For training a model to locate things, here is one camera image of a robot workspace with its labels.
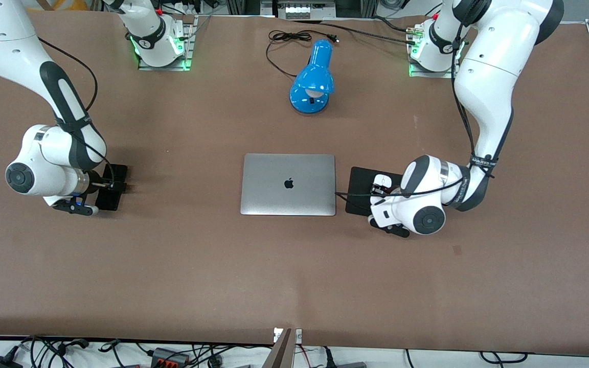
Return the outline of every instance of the silver laptop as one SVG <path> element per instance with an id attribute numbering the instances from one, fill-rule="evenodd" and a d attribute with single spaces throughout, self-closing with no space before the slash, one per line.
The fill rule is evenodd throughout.
<path id="1" fill-rule="evenodd" d="M 248 153 L 243 215 L 335 215 L 335 158 L 330 154 Z"/>

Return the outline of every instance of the lamp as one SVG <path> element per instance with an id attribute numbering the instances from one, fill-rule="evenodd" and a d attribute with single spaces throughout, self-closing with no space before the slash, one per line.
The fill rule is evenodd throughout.
<path id="1" fill-rule="evenodd" d="M 290 103 L 297 111 L 314 114 L 329 102 L 329 94 L 334 91 L 329 70 L 332 52 L 331 42 L 325 39 L 313 44 L 308 65 L 299 72 L 290 88 Z"/>

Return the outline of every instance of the brown table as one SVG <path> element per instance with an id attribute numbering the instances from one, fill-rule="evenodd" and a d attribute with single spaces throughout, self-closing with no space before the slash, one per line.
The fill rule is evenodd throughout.
<path id="1" fill-rule="evenodd" d="M 560 26 L 514 94 L 515 123 L 484 203 L 404 240 L 364 217 L 239 214 L 243 156 L 336 155 L 402 172 L 421 154 L 466 163 L 449 81 L 409 78 L 404 48 L 267 18 L 214 18 L 191 72 L 138 72 L 115 14 L 33 13 L 40 36 L 100 81 L 91 109 L 113 163 L 131 166 L 112 214 L 86 218 L 3 180 L 42 98 L 0 78 L 0 334 L 589 354 L 589 36 Z M 400 24 L 412 24 L 406 19 Z M 396 35 L 374 21 L 347 21 Z M 336 33 L 328 108 L 302 116 L 264 58 L 269 30 Z M 308 46 L 271 55 L 296 72 Z M 84 101 L 92 81 L 50 51 Z"/>

